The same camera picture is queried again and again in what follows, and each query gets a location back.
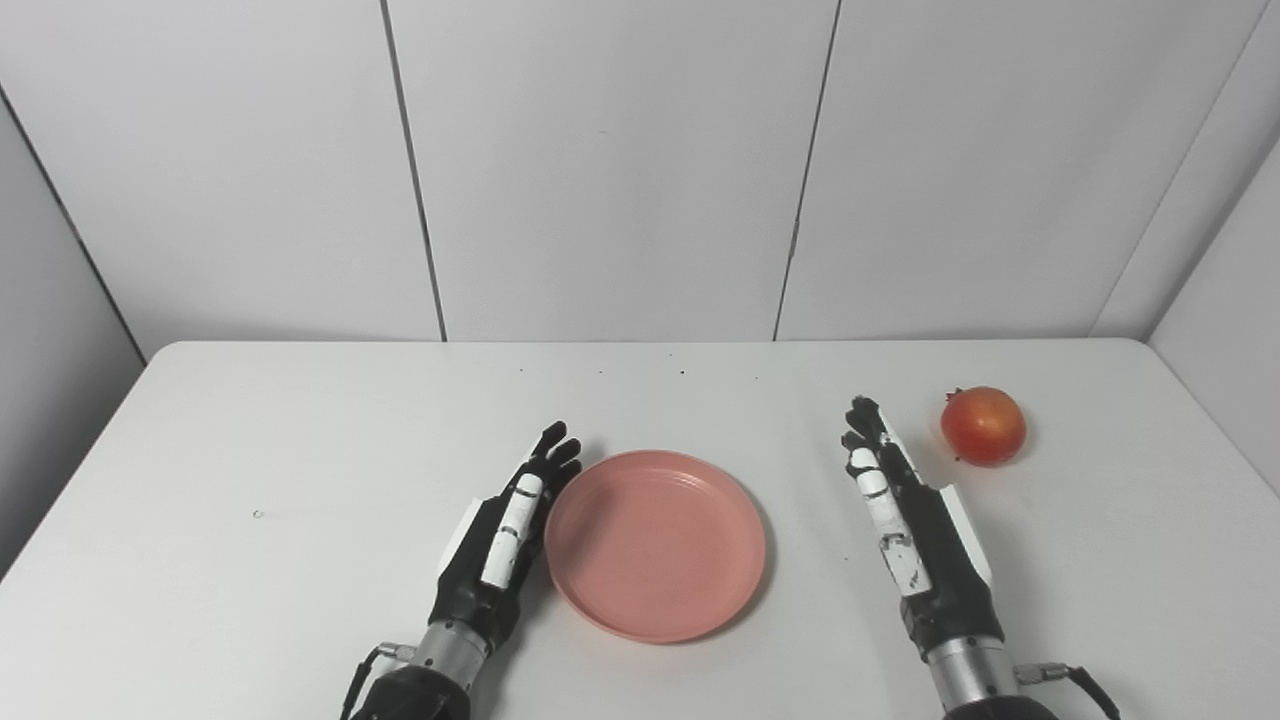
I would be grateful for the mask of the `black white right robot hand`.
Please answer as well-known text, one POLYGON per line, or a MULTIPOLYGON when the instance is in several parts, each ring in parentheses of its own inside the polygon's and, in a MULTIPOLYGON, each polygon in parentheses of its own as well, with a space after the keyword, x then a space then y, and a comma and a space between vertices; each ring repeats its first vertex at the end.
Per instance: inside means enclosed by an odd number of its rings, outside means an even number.
POLYGON ((916 652, 927 659, 969 637, 1004 642, 989 564, 957 488, 922 479, 873 398, 854 397, 845 420, 845 470, 869 510, 916 652))

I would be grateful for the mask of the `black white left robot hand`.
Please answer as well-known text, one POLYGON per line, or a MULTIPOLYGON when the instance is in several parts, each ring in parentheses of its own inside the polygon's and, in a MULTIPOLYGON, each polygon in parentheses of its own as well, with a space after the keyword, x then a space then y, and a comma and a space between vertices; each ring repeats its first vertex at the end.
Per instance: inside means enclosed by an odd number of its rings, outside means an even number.
POLYGON ((564 421, 552 423, 502 491, 468 509, 439 573, 430 624, 462 624, 489 652, 512 637, 520 593, 541 552, 548 516, 582 471, 581 451, 564 421))

